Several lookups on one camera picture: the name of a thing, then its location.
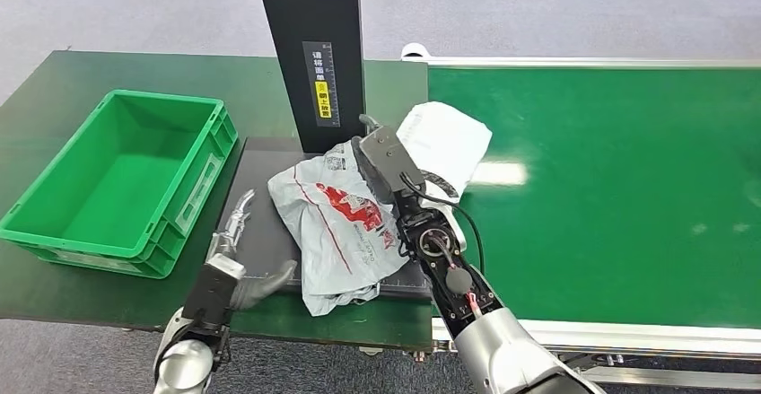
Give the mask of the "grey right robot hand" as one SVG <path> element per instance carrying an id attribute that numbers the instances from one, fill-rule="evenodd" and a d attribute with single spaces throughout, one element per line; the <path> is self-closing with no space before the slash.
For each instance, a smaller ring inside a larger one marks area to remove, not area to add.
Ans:
<path id="1" fill-rule="evenodd" d="M 367 114 L 360 114 L 366 136 L 355 136 L 351 147 L 359 172 L 375 198 L 384 205 L 395 203 L 395 194 L 412 194 L 403 180 L 417 190 L 425 191 L 422 172 L 415 165 L 396 131 L 384 126 Z"/>

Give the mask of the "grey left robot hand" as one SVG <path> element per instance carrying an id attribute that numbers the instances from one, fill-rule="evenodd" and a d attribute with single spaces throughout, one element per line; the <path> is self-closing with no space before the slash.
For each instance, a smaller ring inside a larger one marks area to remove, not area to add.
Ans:
<path id="1" fill-rule="evenodd" d="M 256 190 L 247 190 L 233 207 L 222 230 L 214 232 L 206 261 L 183 306 L 181 316 L 207 326 L 228 325 L 232 314 L 245 311 L 281 289 L 293 278 L 297 262 L 286 260 L 265 278 L 246 277 L 238 261 L 238 243 L 251 215 Z"/>

